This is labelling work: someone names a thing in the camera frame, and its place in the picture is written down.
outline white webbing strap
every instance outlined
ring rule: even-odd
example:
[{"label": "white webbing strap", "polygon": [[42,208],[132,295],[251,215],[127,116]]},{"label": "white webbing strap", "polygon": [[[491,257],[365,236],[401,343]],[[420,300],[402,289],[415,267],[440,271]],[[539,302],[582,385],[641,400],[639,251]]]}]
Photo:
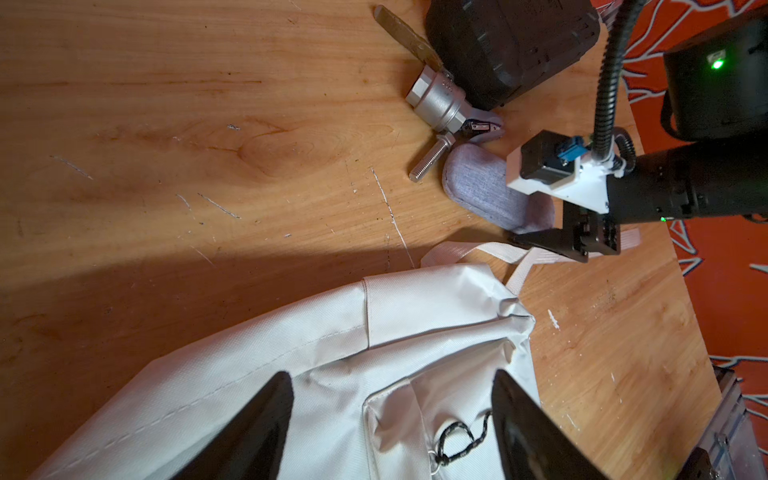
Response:
[{"label": "white webbing strap", "polygon": [[[630,249],[640,245],[640,231],[637,228],[621,232],[622,250]],[[422,258],[421,266],[451,265],[466,257],[470,252],[480,250],[496,258],[504,260],[507,263],[518,263],[515,272],[509,277],[507,288],[515,294],[520,295],[525,278],[530,273],[534,265],[543,263],[574,262],[570,258],[563,257],[557,253],[552,253],[542,248],[531,248],[526,250],[515,247],[509,243],[487,242],[487,243],[463,243],[463,242],[443,242],[432,248]],[[589,257],[600,257],[600,253],[590,253]]]}]

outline wooden table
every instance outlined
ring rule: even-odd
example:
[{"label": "wooden table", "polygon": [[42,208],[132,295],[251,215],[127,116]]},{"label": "wooden table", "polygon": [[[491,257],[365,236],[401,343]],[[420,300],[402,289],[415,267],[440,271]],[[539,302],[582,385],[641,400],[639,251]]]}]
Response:
[{"label": "wooden table", "polygon": [[[429,3],[388,6],[419,30]],[[440,241],[503,239],[436,171],[409,181],[433,141],[404,100],[421,65],[372,7],[5,2],[0,477],[158,356]],[[490,148],[587,133],[604,37],[501,109]],[[537,267],[524,292],[544,408],[612,478],[672,477],[720,398],[665,227],[641,229],[620,257]]]}]

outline black drawstring cord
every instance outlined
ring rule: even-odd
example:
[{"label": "black drawstring cord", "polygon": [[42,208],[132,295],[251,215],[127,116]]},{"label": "black drawstring cord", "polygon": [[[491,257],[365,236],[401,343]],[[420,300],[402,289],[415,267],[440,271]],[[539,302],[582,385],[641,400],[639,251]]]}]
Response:
[{"label": "black drawstring cord", "polygon": [[[490,411],[485,413],[485,417],[482,420],[482,435],[480,435],[477,439],[475,439],[475,436],[472,434],[472,430],[470,430],[464,422],[453,422],[451,425],[445,427],[445,430],[443,430],[442,434],[440,435],[440,440],[437,444],[437,452],[435,453],[435,463],[438,465],[438,467],[444,467],[455,460],[466,457],[475,447],[480,445],[483,440],[485,440],[485,436],[488,434],[488,419],[491,417],[491,413],[492,412]],[[467,448],[461,450],[459,453],[447,456],[445,454],[445,439],[447,439],[448,435],[451,435],[451,433],[456,429],[464,430],[471,442],[469,445],[467,445]]]}]

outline white backpack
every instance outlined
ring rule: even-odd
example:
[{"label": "white backpack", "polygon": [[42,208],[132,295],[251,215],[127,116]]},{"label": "white backpack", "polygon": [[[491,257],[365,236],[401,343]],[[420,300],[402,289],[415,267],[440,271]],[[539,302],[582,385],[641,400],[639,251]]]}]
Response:
[{"label": "white backpack", "polygon": [[[475,248],[519,263],[506,286],[488,265],[454,264]],[[279,371],[294,394],[280,479],[504,478],[492,422],[482,444],[432,477],[435,446],[456,421],[479,436],[497,369],[538,404],[535,319],[518,295],[534,263],[555,261],[567,259],[443,243],[421,269],[233,326],[147,365],[31,478],[172,478]],[[467,443],[450,435],[446,451]]]}]

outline threaded bolt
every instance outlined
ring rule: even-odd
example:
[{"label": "threaded bolt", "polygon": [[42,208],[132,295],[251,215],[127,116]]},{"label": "threaded bolt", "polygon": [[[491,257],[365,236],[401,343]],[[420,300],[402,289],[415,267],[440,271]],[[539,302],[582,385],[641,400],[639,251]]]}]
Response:
[{"label": "threaded bolt", "polygon": [[432,165],[436,164],[437,161],[440,160],[440,157],[445,154],[445,152],[451,150],[451,147],[455,142],[455,137],[448,132],[438,135],[437,141],[434,145],[432,145],[432,148],[429,149],[427,155],[421,159],[421,161],[413,168],[413,170],[411,170],[411,173],[408,175],[411,181],[419,182],[424,177],[424,175],[426,175],[429,169],[432,168]]}]

